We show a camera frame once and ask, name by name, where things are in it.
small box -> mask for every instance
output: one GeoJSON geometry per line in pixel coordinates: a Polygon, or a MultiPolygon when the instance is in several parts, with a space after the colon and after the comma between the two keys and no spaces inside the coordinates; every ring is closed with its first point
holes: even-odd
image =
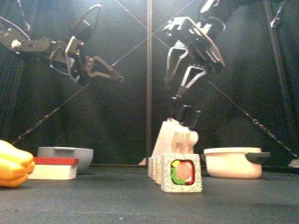
{"type": "Polygon", "coordinates": [[[155,157],[155,183],[162,184],[162,156],[155,157]]]}
{"type": "Polygon", "coordinates": [[[29,179],[75,179],[78,175],[78,158],[35,157],[35,168],[29,179]]]}
{"type": "Polygon", "coordinates": [[[154,158],[149,158],[149,166],[147,166],[147,176],[153,179],[154,178],[154,158]]]}
{"type": "Polygon", "coordinates": [[[202,192],[202,166],[198,154],[162,155],[162,189],[169,193],[202,192]]]}

table surface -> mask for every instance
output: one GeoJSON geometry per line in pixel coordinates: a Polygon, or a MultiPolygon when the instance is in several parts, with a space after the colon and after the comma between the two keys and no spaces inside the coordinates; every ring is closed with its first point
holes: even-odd
{"type": "Polygon", "coordinates": [[[214,178],[203,191],[169,193],[146,168],[98,167],[73,180],[0,188],[0,223],[299,223],[299,176],[214,178]]]}

metal pole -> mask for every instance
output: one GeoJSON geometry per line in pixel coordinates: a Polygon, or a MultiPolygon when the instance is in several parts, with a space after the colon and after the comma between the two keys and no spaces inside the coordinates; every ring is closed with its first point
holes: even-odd
{"type": "Polygon", "coordinates": [[[277,66],[277,73],[278,73],[278,79],[282,89],[282,95],[284,95],[284,101],[285,101],[285,113],[286,113],[286,121],[288,121],[288,127],[290,131],[290,137],[292,137],[292,144],[297,148],[298,147],[298,134],[296,131],[296,117],[294,117],[294,111],[292,108],[292,101],[290,101],[290,93],[286,83],[286,70],[284,66],[284,59],[282,59],[282,52],[281,52],[281,45],[280,45],[280,38],[277,34],[277,29],[272,27],[272,21],[274,20],[274,12],[272,7],[272,1],[265,1],[265,8],[266,8],[266,19],[267,19],[267,25],[269,25],[269,33],[272,38],[272,43],[274,47],[274,55],[276,55],[276,66],[277,66]]]}
{"type": "Polygon", "coordinates": [[[153,64],[154,64],[153,15],[154,15],[153,0],[147,0],[146,158],[150,158],[153,153],[153,64]]]}

black curtain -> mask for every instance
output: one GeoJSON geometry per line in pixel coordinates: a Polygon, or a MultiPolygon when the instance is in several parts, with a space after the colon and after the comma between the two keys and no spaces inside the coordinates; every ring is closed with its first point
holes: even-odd
{"type": "MultiPolygon", "coordinates": [[[[161,4],[163,5],[161,8],[163,15],[161,17],[169,15],[169,18],[171,18],[174,16],[174,8],[165,7],[165,4],[170,4],[170,2],[157,4],[157,8],[161,4]]],[[[298,83],[298,35],[296,36],[298,33],[298,25],[296,25],[296,21],[298,21],[298,1],[289,1],[288,7],[285,7],[280,30],[282,35],[280,39],[284,39],[285,43],[284,45],[280,43],[281,47],[285,48],[282,57],[286,64],[284,69],[289,70],[290,76],[288,78],[290,78],[292,88],[290,86],[282,86],[280,82],[265,2],[245,1],[245,3],[247,4],[241,5],[231,14],[226,31],[215,40],[226,61],[225,71],[215,77],[205,77],[198,80],[197,85],[189,90],[182,104],[190,104],[202,111],[197,126],[201,136],[195,146],[198,153],[214,147],[261,147],[263,151],[273,153],[267,165],[285,166],[290,164],[296,157],[278,141],[282,141],[298,153],[298,139],[296,142],[292,136],[288,125],[289,114],[286,113],[286,106],[294,107],[293,122],[296,123],[298,120],[296,120],[298,117],[296,113],[298,112],[298,105],[296,106],[298,99],[294,96],[293,105],[286,105],[282,91],[284,88],[288,88],[290,96],[298,95],[296,91],[298,87],[296,85],[298,83]],[[269,134],[276,134],[277,139],[270,137],[261,126],[265,130],[267,128],[266,132],[272,131],[269,134]]],[[[272,4],[274,12],[277,12],[280,3],[273,1],[272,4]]],[[[189,16],[197,21],[194,8],[197,6],[191,4],[187,8],[190,13],[185,11],[179,16],[189,16]]],[[[161,27],[163,21],[155,20],[154,22],[157,27],[161,27]]],[[[166,120],[170,113],[170,107],[163,113],[161,108],[170,105],[170,97],[174,96],[175,91],[171,93],[165,91],[161,60],[162,57],[166,59],[169,49],[159,41],[157,42],[154,49],[157,57],[154,62],[154,86],[158,91],[154,92],[154,130],[158,136],[159,124],[166,120]]]]}
{"type": "MultiPolygon", "coordinates": [[[[154,1],[153,146],[162,122],[170,113],[170,98],[174,96],[174,92],[165,89],[170,46],[162,39],[162,29],[173,17],[191,17],[197,21],[201,2],[154,1]]],[[[34,154],[39,146],[85,147],[95,150],[95,164],[138,164],[146,157],[147,138],[146,1],[37,0],[22,3],[26,18],[33,25],[33,39],[46,36],[55,41],[70,37],[77,19],[93,5],[102,4],[98,29],[86,43],[87,55],[101,56],[125,76],[126,82],[119,85],[99,77],[94,78],[90,86],[45,121],[39,129],[18,142],[17,147],[34,154]]],[[[277,10],[280,3],[274,1],[273,5],[277,10]]],[[[0,8],[2,15],[23,27],[18,4],[5,1],[0,8]]],[[[299,111],[298,9],[298,1],[288,1],[278,30],[294,118],[298,118],[299,111]]],[[[93,25],[95,16],[93,14],[89,18],[93,25]]],[[[221,75],[201,79],[182,100],[182,104],[191,104],[202,111],[195,129],[201,135],[195,151],[202,153],[203,149],[227,146],[262,147],[263,151],[273,152],[269,165],[288,165],[293,155],[213,86],[266,125],[278,139],[297,150],[286,122],[285,98],[262,1],[249,2],[237,9],[229,18],[227,29],[215,42],[226,61],[226,69],[221,75]]],[[[13,142],[81,91],[82,86],[53,70],[50,61],[43,58],[25,59],[22,80],[15,82],[18,65],[11,64],[14,68],[6,70],[7,61],[14,59],[3,56],[11,52],[3,47],[0,50],[5,51],[2,86],[6,86],[6,89],[2,88],[2,97],[13,96],[17,99],[17,105],[11,98],[6,98],[2,103],[2,124],[10,121],[3,138],[13,142]],[[15,88],[19,87],[18,95],[13,93],[15,84],[15,88]]],[[[55,66],[66,72],[66,65],[55,63],[55,66]]]]}

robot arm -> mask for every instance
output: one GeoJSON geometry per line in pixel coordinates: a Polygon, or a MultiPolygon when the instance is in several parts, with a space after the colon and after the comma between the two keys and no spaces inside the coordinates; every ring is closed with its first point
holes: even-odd
{"type": "MultiPolygon", "coordinates": [[[[89,12],[99,8],[101,5],[95,5],[89,12]]],[[[25,31],[0,17],[0,43],[21,56],[43,56],[51,61],[67,64],[70,78],[81,85],[87,84],[90,77],[95,76],[123,82],[118,71],[99,56],[86,56],[85,41],[81,39],[87,39],[91,34],[90,25],[85,20],[87,15],[89,13],[77,23],[69,42],[55,42],[46,37],[31,40],[25,31]]]]}
{"type": "Polygon", "coordinates": [[[261,0],[202,0],[198,23],[190,17],[175,17],[163,28],[163,39],[171,49],[167,56],[166,88],[182,81],[177,98],[203,75],[219,74],[226,66],[214,40],[226,29],[234,11],[261,0]]]}

